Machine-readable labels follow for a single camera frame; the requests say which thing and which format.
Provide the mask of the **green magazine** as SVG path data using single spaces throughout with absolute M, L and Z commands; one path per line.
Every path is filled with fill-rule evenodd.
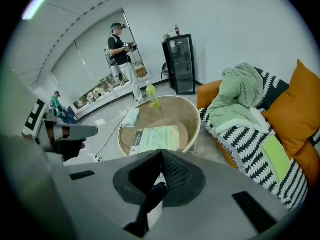
M 180 151 L 180 133 L 176 125 L 138 129 L 129 155 L 155 150 Z

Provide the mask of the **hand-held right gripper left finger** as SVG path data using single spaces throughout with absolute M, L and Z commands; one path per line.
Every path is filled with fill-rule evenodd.
M 147 191 L 161 171 L 160 150 L 65 166 L 50 154 L 56 240 L 147 240 Z

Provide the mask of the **orange sofa with striped cover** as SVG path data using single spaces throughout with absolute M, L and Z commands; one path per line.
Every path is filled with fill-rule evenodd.
M 267 125 L 267 134 L 247 127 L 236 126 L 218 134 L 210 122 L 207 107 L 199 109 L 199 114 L 202 125 L 213 136 L 231 167 L 238 169 L 255 183 L 268 190 L 290 211 L 306 200 L 312 189 L 310 189 L 298 162 L 293 158 L 284 180 L 277 182 L 261 152 L 260 147 L 263 142 L 270 135 L 276 135 L 270 124 Z M 314 144 L 320 142 L 320 128 L 308 140 L 311 139 Z

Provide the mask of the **green drink bottle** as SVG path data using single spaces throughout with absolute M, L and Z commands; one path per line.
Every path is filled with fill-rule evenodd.
M 157 96 L 156 88 L 150 81 L 146 82 L 146 92 L 155 108 L 160 108 L 161 104 Z

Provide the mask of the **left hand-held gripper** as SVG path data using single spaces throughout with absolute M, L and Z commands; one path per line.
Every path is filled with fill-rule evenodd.
M 25 124 L 38 98 L 10 66 L 0 66 L 0 238 L 75 240 L 75 227 L 54 185 L 46 153 Z M 51 146 L 67 162 L 79 156 L 98 127 L 54 124 Z

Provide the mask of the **black chair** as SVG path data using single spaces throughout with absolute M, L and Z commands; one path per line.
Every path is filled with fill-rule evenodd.
M 170 77 L 170 71 L 169 71 L 169 69 L 168 69 L 168 66 L 167 66 L 167 63 L 166 63 L 166 62 L 163 64 L 163 66 L 162 66 L 162 71 L 161 71 L 161 74 L 160 74 L 162 84 L 164 84 L 164 76 L 167 76 L 167 80 L 168 80 L 168 82 L 169 82 L 169 86 L 172 87 L 171 77 Z

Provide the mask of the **wicker basket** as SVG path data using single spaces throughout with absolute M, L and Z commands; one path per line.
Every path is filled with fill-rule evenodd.
M 143 78 L 148 74 L 143 63 L 135 63 L 133 68 L 138 78 Z

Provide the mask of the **green knitted blanket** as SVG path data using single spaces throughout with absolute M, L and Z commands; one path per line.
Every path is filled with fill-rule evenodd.
M 263 96 L 263 78 L 247 62 L 223 70 L 218 94 L 207 108 L 215 132 L 245 127 L 267 134 L 267 122 L 257 110 Z

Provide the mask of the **white tissue packet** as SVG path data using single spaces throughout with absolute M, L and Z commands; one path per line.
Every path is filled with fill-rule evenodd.
M 135 128 L 140 119 L 140 109 L 135 108 L 128 112 L 122 121 L 122 128 Z

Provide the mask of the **white long ledge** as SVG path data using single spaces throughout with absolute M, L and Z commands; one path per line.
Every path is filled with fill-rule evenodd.
M 87 103 L 84 107 L 78 109 L 75 112 L 75 115 L 81 118 L 87 114 L 93 113 L 94 111 L 98 110 L 99 108 L 102 108 L 103 106 L 108 106 L 109 104 L 114 103 L 120 99 L 130 97 L 132 95 L 132 93 L 129 92 L 130 90 L 131 89 L 128 83 L 126 83 L 124 86 L 119 86 L 116 88 L 114 93 L 107 93 L 106 95 L 103 95 L 100 98 L 98 98 L 96 102 Z

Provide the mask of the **round wooden coffee table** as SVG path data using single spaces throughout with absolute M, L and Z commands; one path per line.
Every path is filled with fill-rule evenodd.
M 137 126 L 119 129 L 118 146 L 124 156 L 130 155 L 137 130 L 151 127 L 177 126 L 180 133 L 180 151 L 187 153 L 194 149 L 201 128 L 197 107 L 181 96 L 166 95 L 158 99 L 161 108 L 155 108 L 153 103 L 147 100 L 136 107 L 140 115 Z

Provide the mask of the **black glass cabinet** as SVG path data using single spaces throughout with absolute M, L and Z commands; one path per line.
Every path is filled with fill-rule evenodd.
M 195 60 L 192 36 L 185 34 L 162 42 L 168 79 L 177 95 L 196 93 Z

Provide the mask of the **dark blue chair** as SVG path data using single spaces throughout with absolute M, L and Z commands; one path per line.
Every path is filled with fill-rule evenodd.
M 68 115 L 68 118 L 71 119 L 71 122 L 73 124 L 77 125 L 78 122 L 80 122 L 78 117 L 76 116 L 76 113 L 70 106 L 67 108 L 67 115 Z

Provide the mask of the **light green sheet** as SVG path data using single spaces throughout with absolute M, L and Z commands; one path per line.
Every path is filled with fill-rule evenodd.
M 285 149 L 275 135 L 270 135 L 261 145 L 260 150 L 277 182 L 282 182 L 291 167 Z

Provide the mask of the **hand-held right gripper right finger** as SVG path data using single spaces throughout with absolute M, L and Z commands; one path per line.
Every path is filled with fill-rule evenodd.
M 189 153 L 179 158 L 199 167 L 206 178 L 202 192 L 188 205 L 166 207 L 148 233 L 148 240 L 272 240 L 281 235 L 299 214 L 288 210 L 261 185 L 228 165 Z M 259 233 L 233 195 L 247 192 L 276 222 Z

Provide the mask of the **large orange cushion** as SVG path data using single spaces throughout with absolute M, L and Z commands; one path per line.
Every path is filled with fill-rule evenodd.
M 320 128 L 320 78 L 298 60 L 289 88 L 262 114 L 288 155 L 296 155 Z

